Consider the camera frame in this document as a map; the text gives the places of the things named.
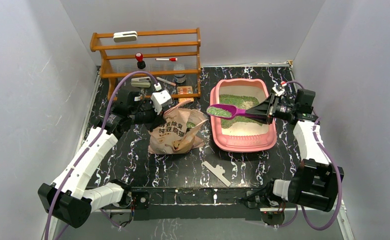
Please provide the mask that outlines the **cat litter bag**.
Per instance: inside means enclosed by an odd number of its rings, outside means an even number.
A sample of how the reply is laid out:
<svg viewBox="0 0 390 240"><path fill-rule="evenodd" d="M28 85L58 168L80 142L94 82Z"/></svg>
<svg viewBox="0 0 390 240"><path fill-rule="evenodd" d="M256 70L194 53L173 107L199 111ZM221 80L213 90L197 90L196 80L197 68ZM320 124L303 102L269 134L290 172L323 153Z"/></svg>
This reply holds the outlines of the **cat litter bag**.
<svg viewBox="0 0 390 240"><path fill-rule="evenodd" d="M164 113L166 123L149 133L150 154L186 154L204 146L204 141L197 134L208 119L201 111L184 107L190 102L192 101L180 102Z"/></svg>

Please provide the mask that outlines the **pink cat litter box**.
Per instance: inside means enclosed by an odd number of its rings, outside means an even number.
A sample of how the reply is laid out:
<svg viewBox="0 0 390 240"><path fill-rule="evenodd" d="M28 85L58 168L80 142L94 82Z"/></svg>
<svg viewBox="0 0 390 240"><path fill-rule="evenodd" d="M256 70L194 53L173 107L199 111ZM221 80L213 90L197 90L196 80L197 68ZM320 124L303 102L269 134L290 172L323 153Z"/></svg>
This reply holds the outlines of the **pink cat litter box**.
<svg viewBox="0 0 390 240"><path fill-rule="evenodd" d="M261 79L222 79L212 88L210 104L219 104L221 95L253 97L259 103L268 96L266 84ZM235 122L229 128L224 127L224 120L211 117L212 135L215 144L228 152L259 152L272 148L277 141L276 124L257 122Z"/></svg>

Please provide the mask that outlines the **purple litter scoop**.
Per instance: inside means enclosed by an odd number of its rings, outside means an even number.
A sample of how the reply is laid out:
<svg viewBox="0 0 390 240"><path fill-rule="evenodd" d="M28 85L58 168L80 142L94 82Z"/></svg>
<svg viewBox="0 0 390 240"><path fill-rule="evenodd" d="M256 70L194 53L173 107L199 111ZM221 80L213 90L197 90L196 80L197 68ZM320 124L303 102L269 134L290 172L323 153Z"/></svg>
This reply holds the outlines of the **purple litter scoop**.
<svg viewBox="0 0 390 240"><path fill-rule="evenodd" d="M230 104L213 104L207 107L206 112L212 117L225 120L232 120L235 117L246 117L254 119L266 119L266 115L248 113L246 109L241 109Z"/></svg>

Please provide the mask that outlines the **orange wooden shelf rack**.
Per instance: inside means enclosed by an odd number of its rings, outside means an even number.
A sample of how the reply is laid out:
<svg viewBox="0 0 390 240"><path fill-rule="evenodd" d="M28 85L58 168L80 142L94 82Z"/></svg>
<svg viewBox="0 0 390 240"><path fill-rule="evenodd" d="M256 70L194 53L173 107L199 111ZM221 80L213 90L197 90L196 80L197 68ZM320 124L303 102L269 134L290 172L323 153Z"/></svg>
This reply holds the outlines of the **orange wooden shelf rack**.
<svg viewBox="0 0 390 240"><path fill-rule="evenodd" d="M201 96L201 32L199 28L137 31L138 39L128 42L114 42L114 33L93 33L89 49L99 52L101 64L99 75L108 79L107 97L111 98L118 80L131 72L140 71L137 67L136 53L142 53L146 68L156 77L174 77L175 74L195 76L192 81L193 94L173 94L173 98L199 98ZM156 61L156 58L178 58L178 61ZM175 65L185 66L183 71L174 71Z"/></svg>

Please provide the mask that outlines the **grey bag sealing clip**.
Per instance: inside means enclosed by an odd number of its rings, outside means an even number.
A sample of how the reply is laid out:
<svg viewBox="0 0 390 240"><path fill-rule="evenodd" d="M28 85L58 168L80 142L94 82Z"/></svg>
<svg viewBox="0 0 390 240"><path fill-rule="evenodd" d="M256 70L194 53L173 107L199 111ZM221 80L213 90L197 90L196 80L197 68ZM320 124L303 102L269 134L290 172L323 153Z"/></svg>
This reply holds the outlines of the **grey bag sealing clip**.
<svg viewBox="0 0 390 240"><path fill-rule="evenodd" d="M226 187L231 185L231 182L224 177L225 170L222 166L216 165L212 166L206 160L202 162L202 165L205 166L215 177L217 177Z"/></svg>

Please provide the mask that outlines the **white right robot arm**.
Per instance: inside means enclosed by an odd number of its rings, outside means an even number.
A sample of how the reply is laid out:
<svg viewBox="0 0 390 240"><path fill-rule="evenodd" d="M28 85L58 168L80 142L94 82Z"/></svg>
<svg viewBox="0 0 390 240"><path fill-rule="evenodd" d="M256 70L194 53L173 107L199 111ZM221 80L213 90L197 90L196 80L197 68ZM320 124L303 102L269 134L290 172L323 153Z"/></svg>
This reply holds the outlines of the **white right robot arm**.
<svg viewBox="0 0 390 240"><path fill-rule="evenodd" d="M338 180L344 177L341 167L334 167L320 148L320 124L313 112L315 92L300 89L294 103L281 103L270 94L262 103L246 110L250 119L268 124L281 119L294 125L293 134L301 154L301 163L291 180L272 179L257 191L246 192L241 200L250 208L260 203L277 207L282 202L329 212L338 196Z"/></svg>

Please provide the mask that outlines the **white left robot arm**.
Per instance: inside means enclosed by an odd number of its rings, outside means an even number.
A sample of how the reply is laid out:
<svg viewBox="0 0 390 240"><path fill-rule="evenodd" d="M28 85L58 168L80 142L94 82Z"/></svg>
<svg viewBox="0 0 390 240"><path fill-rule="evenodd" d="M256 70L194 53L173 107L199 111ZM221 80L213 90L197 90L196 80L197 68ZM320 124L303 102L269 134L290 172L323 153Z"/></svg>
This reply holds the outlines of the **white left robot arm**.
<svg viewBox="0 0 390 240"><path fill-rule="evenodd" d="M42 184L38 195L50 217L78 228L90 214L107 205L131 206L131 187L119 180L101 187L87 189L106 154L133 125L145 125L152 131L165 123L164 111L172 102L167 90L154 92L150 99L137 91L122 92L118 100L110 101L100 121L90 129L86 143L65 170L51 183Z"/></svg>

